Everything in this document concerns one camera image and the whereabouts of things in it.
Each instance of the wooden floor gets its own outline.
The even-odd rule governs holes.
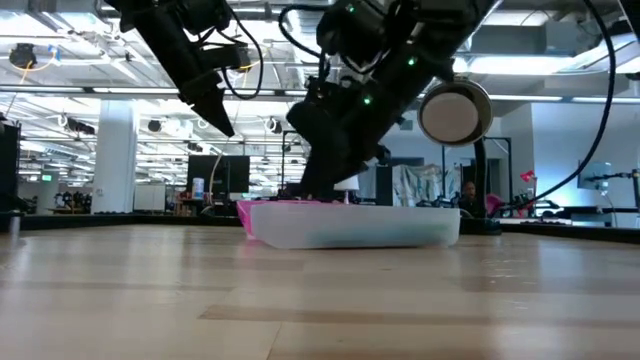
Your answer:
[[[240,228],[0,238],[0,359],[640,359],[640,247],[279,251]]]

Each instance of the black cable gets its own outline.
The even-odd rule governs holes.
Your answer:
[[[609,113],[611,112],[611,104],[613,102],[613,95],[616,84],[616,51],[613,47],[613,41],[611,41],[611,35],[609,34],[609,30],[607,30],[607,25],[604,23],[604,20],[596,10],[596,7],[593,5],[591,0],[583,0],[591,14],[593,15],[596,23],[598,23],[598,27],[600,28],[600,32],[602,33],[602,37],[604,38],[605,44],[607,45],[607,51],[609,52],[609,87],[607,89],[607,101],[604,105],[604,110],[602,112],[602,120],[600,121],[600,127],[598,128],[598,133],[596,134],[596,138],[593,140],[593,144],[585,156],[584,160],[580,163],[576,171],[574,171],[571,175],[569,175],[566,179],[562,180],[560,183],[553,186],[551,189],[543,192],[542,194],[533,198],[530,202],[536,203],[538,200],[542,200],[545,197],[549,196],[554,191],[560,189],[561,187],[568,184],[570,181],[575,179],[580,173],[584,170],[585,167],[593,158],[593,154],[595,154],[598,149],[598,145],[600,145],[600,141],[602,140],[602,136],[604,135],[604,131],[607,128],[607,122],[609,121]],[[512,205],[506,210],[513,210],[527,206],[528,204],[520,204],[520,205]]]
[[[318,62],[318,79],[320,81],[325,81],[327,76],[329,75],[327,72],[327,57],[324,50],[320,51],[320,61]]]
[[[198,44],[198,46],[202,46],[202,44],[207,41],[207,39],[213,34],[213,32],[216,29],[214,27],[212,27],[211,29],[207,30],[206,33],[204,33],[204,36],[200,36],[200,33],[198,33],[198,41],[196,41],[196,44]]]
[[[291,36],[291,34],[289,34],[287,29],[284,28],[284,21],[285,21],[285,18],[287,16],[287,14],[289,12],[293,11],[293,10],[325,12],[327,9],[329,9],[329,6],[324,6],[324,5],[296,4],[296,5],[285,6],[282,9],[282,11],[280,11],[280,15],[278,15],[278,28],[280,28],[280,32],[282,33],[282,35],[284,35],[284,37],[293,46],[295,46],[298,49],[306,52],[307,54],[315,56],[315,57],[317,57],[319,59],[320,58],[320,53],[318,53],[317,51],[313,51],[313,50],[309,49],[308,47],[302,45],[300,42],[298,42],[298,40],[296,40],[293,36]]]
[[[238,39],[232,38],[231,36],[223,33],[222,31],[218,30],[218,35],[222,36],[225,40],[227,41],[231,41],[232,43],[236,43],[236,44],[245,44],[244,41],[240,41]]]
[[[229,11],[231,12],[231,16],[233,16],[233,18],[236,20],[236,23],[238,24],[240,29],[242,29],[242,31],[247,35],[249,40],[251,40],[253,45],[255,45],[256,50],[258,51],[258,58],[260,59],[260,74],[258,75],[258,85],[256,86],[256,91],[251,95],[240,95],[240,94],[238,94],[236,89],[233,88],[233,86],[231,85],[231,82],[229,81],[229,76],[227,76],[227,69],[226,68],[222,68],[222,77],[224,78],[224,82],[227,85],[227,87],[229,88],[229,91],[231,91],[231,93],[235,97],[237,97],[240,100],[255,99],[260,94],[260,90],[262,89],[262,78],[264,76],[264,58],[262,57],[262,49],[260,49],[260,44],[258,44],[258,42],[253,37],[253,35],[251,35],[251,33],[247,30],[247,28],[244,27],[244,25],[242,25],[242,21],[240,21],[240,18],[238,18],[238,15],[236,14],[235,11],[233,11],[231,6],[229,6]]]

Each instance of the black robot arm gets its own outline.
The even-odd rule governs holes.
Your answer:
[[[318,78],[309,79],[305,100],[288,113],[311,145],[302,188],[322,196],[366,169],[378,142],[434,77],[453,80],[452,57],[499,3],[396,0],[387,11],[374,0],[331,5],[317,28],[321,56],[339,55],[368,75],[334,84],[321,68]],[[372,65],[363,70],[364,64]]]

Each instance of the wall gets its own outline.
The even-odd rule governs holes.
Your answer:
[[[534,170],[533,156],[533,121],[531,104],[526,104],[503,116],[501,124],[502,134],[511,138],[512,143],[512,171],[513,193],[518,195],[526,192],[532,185],[526,183],[520,174]],[[508,178],[506,167],[502,168],[502,178]]]
[[[540,190],[546,190],[573,172],[595,138],[602,105],[535,104],[533,109],[535,171]],[[592,161],[610,162],[613,172],[630,172],[639,166],[640,106],[614,105],[607,130]],[[609,182],[609,196],[616,207],[633,207],[631,180]],[[570,182],[549,199],[560,205],[610,206],[597,191],[577,188]],[[635,225],[634,214],[618,214],[621,227]]]

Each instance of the ceiling light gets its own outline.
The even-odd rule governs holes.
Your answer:
[[[3,85],[0,86],[2,92],[21,92],[21,93],[69,93],[80,92],[84,94],[81,87],[71,86],[30,86],[30,85]]]
[[[571,64],[570,57],[481,56],[473,59],[469,72],[502,75],[551,75]]]
[[[40,144],[33,143],[31,141],[20,141],[20,148],[22,150],[45,152],[46,148]]]
[[[255,94],[255,90],[243,90],[243,89],[238,89],[236,90],[236,92],[240,95],[253,95]],[[275,95],[275,91],[273,90],[260,90],[260,92],[258,93],[259,96],[273,96]]]
[[[604,104],[607,101],[605,97],[574,97],[573,102]],[[640,104],[640,98],[613,98],[613,104]]]
[[[536,96],[536,95],[489,95],[494,101],[541,101],[554,102],[561,101],[561,96]]]
[[[174,88],[93,88],[97,93],[111,94],[178,94]]]
[[[305,96],[307,95],[307,91],[306,90],[286,90],[284,94],[287,96]]]

